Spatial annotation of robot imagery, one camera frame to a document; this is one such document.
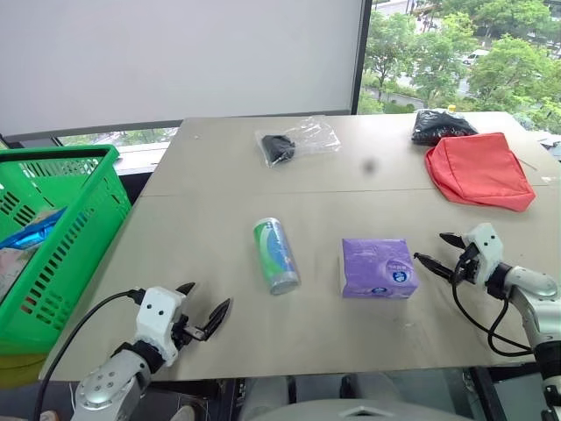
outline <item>purple tissue box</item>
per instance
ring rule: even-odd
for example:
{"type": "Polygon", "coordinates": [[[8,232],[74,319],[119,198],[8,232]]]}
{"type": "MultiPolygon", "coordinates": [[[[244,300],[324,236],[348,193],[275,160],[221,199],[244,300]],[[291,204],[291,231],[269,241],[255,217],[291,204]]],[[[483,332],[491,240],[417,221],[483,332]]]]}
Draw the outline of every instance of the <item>purple tissue box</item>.
{"type": "Polygon", "coordinates": [[[408,298],[419,284],[405,239],[343,239],[339,259],[344,297],[408,298]]]}

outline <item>blue package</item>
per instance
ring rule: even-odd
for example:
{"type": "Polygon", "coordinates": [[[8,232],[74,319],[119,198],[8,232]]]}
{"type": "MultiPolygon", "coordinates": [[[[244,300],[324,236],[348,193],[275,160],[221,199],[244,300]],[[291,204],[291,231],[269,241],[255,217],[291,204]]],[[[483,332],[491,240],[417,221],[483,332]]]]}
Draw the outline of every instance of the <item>blue package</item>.
{"type": "Polygon", "coordinates": [[[36,224],[26,226],[23,230],[16,232],[0,242],[0,248],[9,247],[17,250],[25,250],[45,241],[65,209],[66,208],[63,208],[55,212],[53,215],[48,216],[36,224]]]}

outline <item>red pouch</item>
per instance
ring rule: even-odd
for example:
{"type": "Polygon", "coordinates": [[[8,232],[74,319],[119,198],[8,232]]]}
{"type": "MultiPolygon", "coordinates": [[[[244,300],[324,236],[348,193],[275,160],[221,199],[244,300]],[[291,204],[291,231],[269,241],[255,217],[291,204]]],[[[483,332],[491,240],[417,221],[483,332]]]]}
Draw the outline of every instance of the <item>red pouch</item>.
{"type": "Polygon", "coordinates": [[[442,138],[425,156],[448,200],[525,211],[536,194],[502,133],[442,138]]]}

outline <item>black plastic bag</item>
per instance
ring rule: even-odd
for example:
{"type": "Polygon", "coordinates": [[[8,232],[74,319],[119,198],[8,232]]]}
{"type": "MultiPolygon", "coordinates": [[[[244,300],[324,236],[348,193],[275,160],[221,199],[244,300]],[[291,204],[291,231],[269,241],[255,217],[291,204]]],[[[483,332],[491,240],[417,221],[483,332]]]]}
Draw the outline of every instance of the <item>black plastic bag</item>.
{"type": "Polygon", "coordinates": [[[419,110],[411,139],[416,145],[436,146],[441,138],[478,134],[465,118],[455,112],[419,110]]]}

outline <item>cylindrical can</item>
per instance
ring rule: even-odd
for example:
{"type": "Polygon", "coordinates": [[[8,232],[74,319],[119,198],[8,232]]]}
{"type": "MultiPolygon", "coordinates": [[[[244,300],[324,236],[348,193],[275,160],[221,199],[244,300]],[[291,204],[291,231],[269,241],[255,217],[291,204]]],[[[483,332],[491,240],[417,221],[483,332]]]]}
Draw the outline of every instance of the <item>cylindrical can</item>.
{"type": "Polygon", "coordinates": [[[284,294],[297,287],[299,281],[295,261],[279,220],[260,219],[253,227],[253,237],[271,294],[284,294]]]}

